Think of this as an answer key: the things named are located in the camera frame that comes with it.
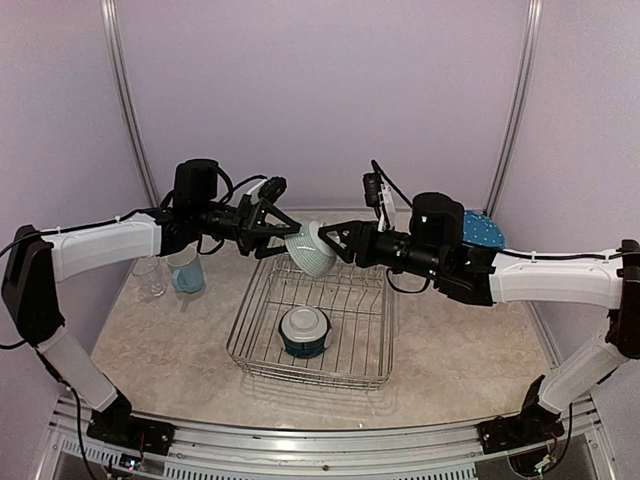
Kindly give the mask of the clear drinking glass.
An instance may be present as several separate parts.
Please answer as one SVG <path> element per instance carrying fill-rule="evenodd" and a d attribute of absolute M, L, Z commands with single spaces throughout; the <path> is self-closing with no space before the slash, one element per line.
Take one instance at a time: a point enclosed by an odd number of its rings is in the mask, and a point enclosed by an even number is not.
<path fill-rule="evenodd" d="M 138 285 L 141 300 L 161 297 L 167 289 L 164 270 L 157 257 L 138 259 L 133 265 L 131 275 Z"/>

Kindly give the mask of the dark teal bowl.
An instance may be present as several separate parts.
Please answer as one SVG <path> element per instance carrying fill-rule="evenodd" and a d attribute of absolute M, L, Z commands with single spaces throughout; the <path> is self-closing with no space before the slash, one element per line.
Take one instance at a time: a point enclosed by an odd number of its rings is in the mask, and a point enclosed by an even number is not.
<path fill-rule="evenodd" d="M 296 306 L 284 313 L 278 334 L 284 351 L 299 359 L 311 359 L 325 352 L 331 341 L 329 317 L 313 306 Z"/>

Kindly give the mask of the light blue faceted mug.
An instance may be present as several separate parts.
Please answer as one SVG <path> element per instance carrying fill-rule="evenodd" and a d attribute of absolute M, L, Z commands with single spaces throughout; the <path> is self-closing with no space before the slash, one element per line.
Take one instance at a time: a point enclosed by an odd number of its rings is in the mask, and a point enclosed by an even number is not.
<path fill-rule="evenodd" d="M 178 293 L 195 294 L 205 286 L 204 274 L 195 248 L 186 248 L 165 259 L 170 270 L 171 283 Z"/>

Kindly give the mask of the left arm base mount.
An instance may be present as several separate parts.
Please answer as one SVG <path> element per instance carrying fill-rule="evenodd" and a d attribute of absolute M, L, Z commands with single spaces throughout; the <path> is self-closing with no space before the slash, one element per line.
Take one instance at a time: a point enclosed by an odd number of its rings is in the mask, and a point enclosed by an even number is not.
<path fill-rule="evenodd" d="M 87 435 L 108 444 L 167 456 L 175 434 L 171 423 L 135 416 L 125 397 L 118 397 L 104 411 L 93 410 Z"/>

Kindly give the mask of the grey green bowl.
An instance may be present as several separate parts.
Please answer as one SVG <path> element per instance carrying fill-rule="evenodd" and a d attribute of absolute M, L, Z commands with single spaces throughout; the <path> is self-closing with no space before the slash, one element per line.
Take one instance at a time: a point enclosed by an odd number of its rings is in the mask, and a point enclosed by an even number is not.
<path fill-rule="evenodd" d="M 314 278 L 326 276 L 336 262 L 336 253 L 319 237 L 323 223 L 304 220 L 298 233 L 285 237 L 286 250 L 303 273 Z"/>

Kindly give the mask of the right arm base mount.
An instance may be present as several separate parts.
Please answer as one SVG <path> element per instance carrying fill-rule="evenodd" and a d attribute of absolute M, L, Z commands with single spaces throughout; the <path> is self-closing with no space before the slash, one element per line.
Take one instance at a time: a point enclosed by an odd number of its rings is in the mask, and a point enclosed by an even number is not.
<path fill-rule="evenodd" d="M 552 440 L 564 434 L 559 414 L 535 407 L 508 417 L 496 417 L 476 426 L 484 454 L 493 454 Z"/>

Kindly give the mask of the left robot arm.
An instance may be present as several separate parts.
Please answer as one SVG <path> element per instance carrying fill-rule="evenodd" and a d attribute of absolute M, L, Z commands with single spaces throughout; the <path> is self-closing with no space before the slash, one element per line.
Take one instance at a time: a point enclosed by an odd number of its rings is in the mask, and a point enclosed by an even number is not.
<path fill-rule="evenodd" d="M 285 179 L 256 179 L 258 186 L 232 205 L 235 188 L 219 163 L 187 160 L 177 166 L 173 189 L 157 207 L 50 231 L 24 225 L 4 249 L 1 296 L 19 336 L 57 381 L 91 407 L 94 423 L 118 444 L 133 443 L 139 421 L 130 401 L 66 328 L 58 285 L 112 264 L 177 254 L 204 237 L 232 241 L 243 256 L 277 254 L 271 240 L 296 234 L 301 226 L 275 205 Z"/>

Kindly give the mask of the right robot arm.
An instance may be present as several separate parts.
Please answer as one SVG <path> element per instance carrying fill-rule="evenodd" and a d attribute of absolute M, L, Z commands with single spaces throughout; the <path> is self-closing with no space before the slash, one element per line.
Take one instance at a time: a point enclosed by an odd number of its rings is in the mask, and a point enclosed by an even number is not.
<path fill-rule="evenodd" d="M 463 223 L 460 203 L 441 193 L 421 193 L 412 201 L 408 232 L 381 232 L 374 222 L 357 220 L 324 226 L 318 235 L 346 263 L 423 277 L 463 304 L 536 301 L 606 309 L 608 326 L 536 379 L 519 413 L 477 426 L 486 454 L 560 437 L 561 413 L 639 357 L 639 244 L 624 240 L 599 253 L 523 253 L 468 244 Z"/>

